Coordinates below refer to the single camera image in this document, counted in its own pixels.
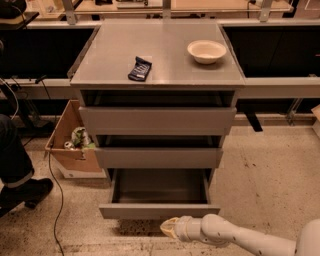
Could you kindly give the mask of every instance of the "floor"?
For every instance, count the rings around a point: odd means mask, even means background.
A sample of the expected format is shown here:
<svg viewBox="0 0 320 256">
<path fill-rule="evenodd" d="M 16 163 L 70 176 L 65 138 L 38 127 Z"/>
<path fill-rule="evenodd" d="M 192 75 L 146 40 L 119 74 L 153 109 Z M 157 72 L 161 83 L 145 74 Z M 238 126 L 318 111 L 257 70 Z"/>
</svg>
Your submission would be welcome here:
<svg viewBox="0 0 320 256">
<path fill-rule="evenodd" d="M 309 124 L 274 124 L 263 122 L 263 132 L 254 132 L 250 125 L 233 126 L 210 195 L 230 222 L 296 240 L 301 228 L 320 213 L 320 139 Z M 36 178 L 51 177 L 44 153 L 47 140 L 33 139 L 26 146 Z M 64 195 L 56 230 L 64 255 L 252 255 L 233 244 L 215 248 L 167 238 L 156 220 L 105 220 L 98 206 L 107 200 L 109 182 L 65 179 L 53 161 L 50 165 Z M 62 255 L 53 229 L 60 205 L 55 184 L 35 210 L 20 205 L 1 218 L 0 255 Z"/>
</svg>

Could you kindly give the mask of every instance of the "ceramic bowl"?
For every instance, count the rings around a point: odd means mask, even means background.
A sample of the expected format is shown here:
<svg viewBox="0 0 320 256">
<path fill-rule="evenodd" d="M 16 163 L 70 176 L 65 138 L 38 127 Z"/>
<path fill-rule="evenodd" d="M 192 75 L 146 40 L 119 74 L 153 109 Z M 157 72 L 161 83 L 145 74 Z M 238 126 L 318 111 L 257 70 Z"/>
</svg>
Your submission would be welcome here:
<svg viewBox="0 0 320 256">
<path fill-rule="evenodd" d="M 224 45 L 209 41 L 198 40 L 188 45 L 188 52 L 201 64 L 212 64 L 227 53 Z"/>
</svg>

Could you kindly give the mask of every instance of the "cabinet top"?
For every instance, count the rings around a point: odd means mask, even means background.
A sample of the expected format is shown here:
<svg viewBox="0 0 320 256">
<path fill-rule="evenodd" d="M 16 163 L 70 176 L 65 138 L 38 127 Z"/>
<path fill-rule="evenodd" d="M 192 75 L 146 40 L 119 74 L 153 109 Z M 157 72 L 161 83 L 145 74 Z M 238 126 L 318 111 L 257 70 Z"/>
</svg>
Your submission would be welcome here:
<svg viewBox="0 0 320 256">
<path fill-rule="evenodd" d="M 76 71 L 71 85 L 133 88 L 235 88 L 244 85 L 241 68 L 231 54 L 222 28 L 213 20 L 105 20 Z M 213 40 L 227 47 L 216 63 L 198 64 L 187 46 Z M 145 82 L 128 79 L 136 56 L 152 63 Z"/>
</svg>

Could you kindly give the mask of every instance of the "cardboard box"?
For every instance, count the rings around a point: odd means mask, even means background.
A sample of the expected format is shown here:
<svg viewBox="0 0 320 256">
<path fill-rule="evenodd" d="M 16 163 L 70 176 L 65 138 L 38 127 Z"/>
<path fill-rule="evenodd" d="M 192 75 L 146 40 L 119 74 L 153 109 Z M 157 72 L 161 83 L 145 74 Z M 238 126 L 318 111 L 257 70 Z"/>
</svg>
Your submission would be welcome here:
<svg viewBox="0 0 320 256">
<path fill-rule="evenodd" d="M 316 121 L 314 122 L 312 128 L 315 133 L 320 138 L 320 105 L 316 106 L 315 108 L 311 109 L 312 113 L 316 116 Z"/>
<path fill-rule="evenodd" d="M 83 126 L 79 106 L 78 100 L 68 102 L 45 150 L 51 153 L 65 178 L 106 177 L 99 167 L 94 149 L 64 149 L 64 143 L 71 140 L 74 129 Z"/>
</svg>

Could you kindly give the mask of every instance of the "person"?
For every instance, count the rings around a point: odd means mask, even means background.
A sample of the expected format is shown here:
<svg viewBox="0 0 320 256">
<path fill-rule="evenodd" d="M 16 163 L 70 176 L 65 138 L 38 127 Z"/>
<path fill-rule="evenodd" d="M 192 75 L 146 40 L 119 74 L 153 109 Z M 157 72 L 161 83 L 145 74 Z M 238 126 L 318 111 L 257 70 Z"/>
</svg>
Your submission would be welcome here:
<svg viewBox="0 0 320 256">
<path fill-rule="evenodd" d="M 34 209 L 52 190 L 51 179 L 33 179 L 32 161 L 12 120 L 0 114 L 0 218 L 24 202 Z"/>
</svg>

